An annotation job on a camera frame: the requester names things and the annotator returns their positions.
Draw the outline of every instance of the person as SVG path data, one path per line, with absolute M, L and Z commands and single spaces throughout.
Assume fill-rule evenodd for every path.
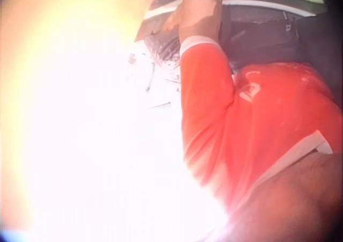
M 341 214 L 341 111 L 306 63 L 232 75 L 221 1 L 178 18 L 185 162 L 230 213 L 218 241 L 320 241 Z
M 124 118 L 111 96 L 123 86 L 111 81 L 151 2 L 2 0 L 3 230 L 39 229 L 32 241 L 57 241 L 56 225 L 72 241 L 118 239 L 116 223 L 101 226 L 113 211 L 88 192 L 121 206 L 106 192 L 119 175 L 100 164 L 124 151 L 113 153 L 114 140 L 129 139 L 109 125 Z M 232 77 L 217 43 L 220 9 L 221 0 L 183 3 L 185 162 L 230 214 L 219 237 L 318 241 L 340 209 L 341 112 L 307 64 L 252 65 Z M 80 237 L 85 227 L 95 235 Z

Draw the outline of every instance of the shirt sleeve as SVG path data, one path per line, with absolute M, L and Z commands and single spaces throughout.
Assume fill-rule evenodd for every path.
M 184 159 L 202 185 L 217 191 L 227 175 L 220 148 L 235 95 L 232 72 L 224 52 L 209 38 L 186 39 L 180 65 Z

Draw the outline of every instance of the white sleeve trim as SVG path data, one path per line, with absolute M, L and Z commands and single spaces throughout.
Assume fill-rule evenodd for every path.
M 187 39 L 185 39 L 181 44 L 180 57 L 182 56 L 183 53 L 186 52 L 186 50 L 199 44 L 213 44 L 220 48 L 219 44 L 215 40 L 210 39 L 209 37 L 199 36 L 199 35 L 190 36 Z
M 245 196 L 238 202 L 235 200 L 236 209 L 238 210 L 250 198 L 253 190 L 266 182 L 282 170 L 289 167 L 291 164 L 300 160 L 306 154 L 316 149 L 319 153 L 332 154 L 332 148 L 328 141 L 324 138 L 320 131 L 315 131 L 311 135 L 303 138 L 288 150 L 280 159 L 278 159 L 268 170 L 266 170 L 249 188 Z

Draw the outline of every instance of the red t-shirt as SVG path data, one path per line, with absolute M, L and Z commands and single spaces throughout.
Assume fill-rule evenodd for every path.
M 342 115 L 308 64 L 249 65 L 234 79 L 208 38 L 182 44 L 184 159 L 230 213 L 252 190 L 316 149 L 342 152 Z

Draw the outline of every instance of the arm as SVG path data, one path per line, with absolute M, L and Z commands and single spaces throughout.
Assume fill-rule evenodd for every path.
M 51 131 L 32 130 L 40 124 L 33 121 L 32 109 L 43 94 L 51 96 L 56 87 L 38 90 L 47 77 L 59 73 L 75 74 L 115 71 L 119 52 L 134 41 L 145 11 L 152 0 L 2 0 L 1 2 L 1 224 L 6 229 L 28 229 L 31 226 L 32 202 L 28 199 L 24 161 L 41 161 L 49 155 L 27 155 L 29 145 L 50 139 L 52 148 L 61 146 Z M 74 90 L 83 91 L 82 82 Z M 67 99 L 74 90 L 60 88 L 60 98 Z M 55 111 L 49 118 L 62 120 L 66 105 L 51 103 Z M 65 156 L 61 161 L 68 162 Z
M 202 185 L 225 199 L 229 186 L 221 145 L 235 91 L 228 59 L 217 44 L 221 1 L 183 1 L 181 100 L 185 161 Z M 207 43 L 192 46 L 197 38 Z

